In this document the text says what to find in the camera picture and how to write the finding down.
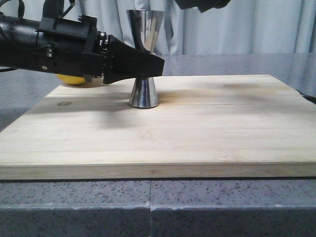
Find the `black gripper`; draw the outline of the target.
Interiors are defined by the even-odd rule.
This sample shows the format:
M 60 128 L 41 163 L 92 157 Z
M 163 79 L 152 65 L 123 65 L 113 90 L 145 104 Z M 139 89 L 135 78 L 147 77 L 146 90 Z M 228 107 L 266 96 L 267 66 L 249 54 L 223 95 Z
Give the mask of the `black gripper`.
M 95 17 L 83 15 L 80 21 L 42 18 L 34 23 L 34 30 L 35 46 L 49 46 L 34 55 L 37 71 L 84 78 L 103 76 L 104 84 L 162 75 L 162 58 L 113 35 L 108 37 L 107 54 L 102 52 Z
M 220 9 L 228 5 L 230 0 L 175 0 L 181 9 L 197 7 L 200 13 L 212 8 Z

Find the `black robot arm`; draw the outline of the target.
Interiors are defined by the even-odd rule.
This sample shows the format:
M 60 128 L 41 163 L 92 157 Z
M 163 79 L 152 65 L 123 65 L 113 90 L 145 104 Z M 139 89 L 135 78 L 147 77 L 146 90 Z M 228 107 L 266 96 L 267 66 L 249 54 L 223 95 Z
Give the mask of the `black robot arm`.
M 18 15 L 0 16 L 0 66 L 2 71 L 24 69 L 84 78 L 102 77 L 104 84 L 130 78 L 162 75 L 164 60 L 138 44 L 131 47 L 97 29 L 97 19 L 81 15 L 65 18 L 62 0 L 47 0 L 40 21 Z

